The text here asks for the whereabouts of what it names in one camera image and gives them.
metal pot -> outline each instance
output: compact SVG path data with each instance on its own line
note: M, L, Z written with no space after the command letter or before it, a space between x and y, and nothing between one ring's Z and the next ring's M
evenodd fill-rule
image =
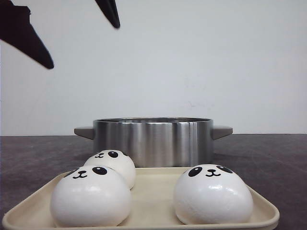
M213 160L213 140L232 134L207 118L112 118L75 128L78 136L94 140L94 153L120 150L136 167L189 167Z

black eye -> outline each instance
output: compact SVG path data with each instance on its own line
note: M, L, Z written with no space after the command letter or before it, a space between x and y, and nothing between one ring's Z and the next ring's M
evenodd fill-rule
M94 167L93 172L99 175L106 175L107 171L103 167Z
M217 166L218 169L226 172L226 173L232 173L232 171L224 166Z
M118 157L118 153L114 152L114 151L108 152L108 154L109 154L110 157L113 157L113 158Z
M77 168L77 169L74 169L74 170L72 170L72 171L70 171L69 173L67 173L64 177L67 177L67 176L69 176L69 175L71 175L71 174L73 174L75 171L77 171L79 168Z
M196 167L189 172L189 176L193 177L199 174L202 171L202 167Z

